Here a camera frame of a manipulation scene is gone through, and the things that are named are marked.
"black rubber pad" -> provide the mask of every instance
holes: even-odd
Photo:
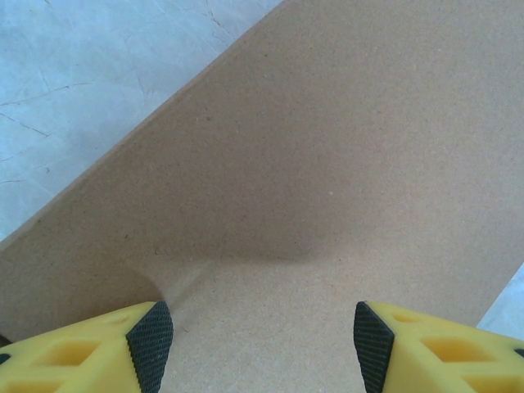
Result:
[[[382,393],[395,334],[363,301],[357,304],[353,341],[368,393]]]
[[[125,335],[142,393],[157,393],[173,341],[173,321],[159,301]]]
[[[9,354],[0,354],[0,364],[7,362],[9,358],[11,358]]]

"brown cardboard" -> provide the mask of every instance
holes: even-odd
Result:
[[[0,332],[163,296],[162,391],[363,391],[357,300],[477,323],[524,256],[523,12],[285,2],[2,244]]]

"white surface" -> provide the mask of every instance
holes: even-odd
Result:
[[[504,288],[478,327],[524,340],[524,265]]]
[[[0,2],[0,240],[279,2]]]

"white marble floor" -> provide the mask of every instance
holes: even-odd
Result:
[[[0,2],[0,240],[280,0]],[[481,328],[524,339],[524,268]]]

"cardboard edge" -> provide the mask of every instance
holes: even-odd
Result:
[[[16,229],[14,232],[7,235],[5,239],[0,241],[0,253],[8,249],[17,239],[27,234],[44,215],[50,214],[53,212],[54,209],[57,209],[59,207],[60,202],[66,199],[73,190],[79,193],[78,196],[82,196],[84,193],[84,189],[89,186],[90,180],[93,176],[96,176],[96,174],[104,166],[110,163],[110,160],[121,154],[124,151],[124,149],[128,149],[131,141],[136,142],[141,140],[140,132],[142,131],[142,129],[148,126],[167,107],[176,106],[178,102],[182,102],[187,97],[190,97],[193,86],[200,84],[201,81],[205,78],[207,74],[211,72],[212,69],[220,69],[221,67],[226,65],[226,62],[229,58],[235,58],[236,56],[238,56],[240,50],[249,44],[248,42],[250,41],[251,37],[256,36],[260,32],[262,26],[269,23],[270,19],[278,17],[278,15],[280,15],[280,13],[286,10],[288,7],[296,5],[297,3],[298,0],[283,0],[266,16],[264,16],[251,28],[249,28],[230,47],[228,47],[224,52],[220,53],[206,68],[204,68],[204,70],[199,72],[197,76],[195,76],[193,79],[187,82],[171,97],[165,100],[165,102],[160,104],[160,106],[158,106],[149,116],[147,116],[146,119],[142,120],[138,125],[136,125],[109,151],[107,151],[102,157],[96,160],[89,168],[87,168],[82,174],[80,174],[75,180],[73,180],[67,187],[65,187],[56,196],[54,196],[42,209],[38,210],[29,219],[27,219],[18,229]]]

